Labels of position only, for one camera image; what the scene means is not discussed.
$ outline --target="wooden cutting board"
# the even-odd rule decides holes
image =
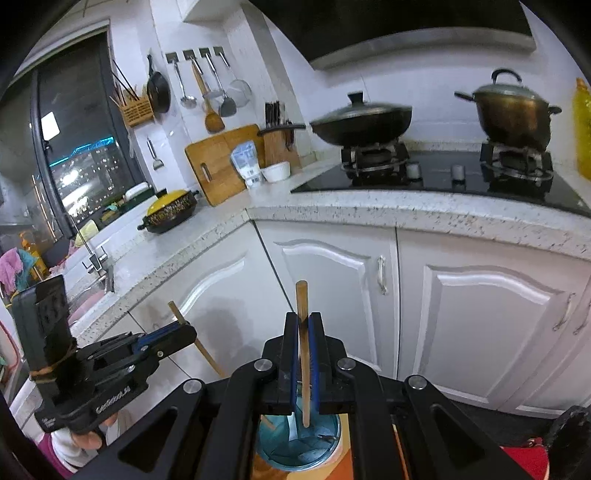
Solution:
[[[185,148],[203,194],[212,206],[246,189],[244,180],[230,160],[230,153],[239,144],[253,140],[259,165],[265,165],[265,144],[261,137],[257,137],[258,131],[257,125],[247,125],[213,135]]]

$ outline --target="wooden spatula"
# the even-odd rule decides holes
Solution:
[[[195,80],[197,80],[201,94],[205,95],[206,93],[209,93],[209,90],[203,81],[203,77],[199,73],[197,61],[195,59],[191,59],[191,67],[193,68],[193,75],[195,75]],[[205,114],[205,129],[211,134],[217,134],[224,130],[226,125],[224,124],[222,117],[219,116],[212,108],[212,104],[209,103],[209,100],[203,97],[203,101],[205,102],[205,107],[207,108],[207,112]]]

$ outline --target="kitchen cabinet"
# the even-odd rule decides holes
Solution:
[[[260,358],[264,343],[283,334],[289,304],[256,230],[241,226],[140,302],[134,319],[151,332],[172,322],[174,300],[212,357],[231,374]],[[219,379],[195,346],[171,356],[189,376]]]
[[[591,264],[478,239],[397,233],[398,377],[419,373],[454,400],[501,408],[580,322]]]
[[[591,288],[534,375],[500,410],[553,418],[572,405],[591,404]]]
[[[121,333],[141,333],[143,331],[144,329],[137,324],[132,316],[127,314],[107,330],[100,340]],[[148,377],[148,389],[129,402],[125,408],[131,414],[132,419],[137,421],[188,378],[189,376],[170,358],[163,358],[156,371]]]
[[[306,280],[309,309],[347,355],[395,377],[398,363],[396,233],[356,225],[257,222],[271,262],[296,307],[296,282]]]

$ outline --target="stove knob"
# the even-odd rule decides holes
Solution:
[[[420,180],[423,177],[419,163],[407,163],[407,177],[409,180]]]
[[[466,169],[464,165],[452,165],[452,181],[466,181]]]

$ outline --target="floor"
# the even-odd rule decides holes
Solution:
[[[481,430],[502,446],[521,446],[530,438],[543,437],[553,422],[549,419],[512,415],[465,403],[454,403]]]

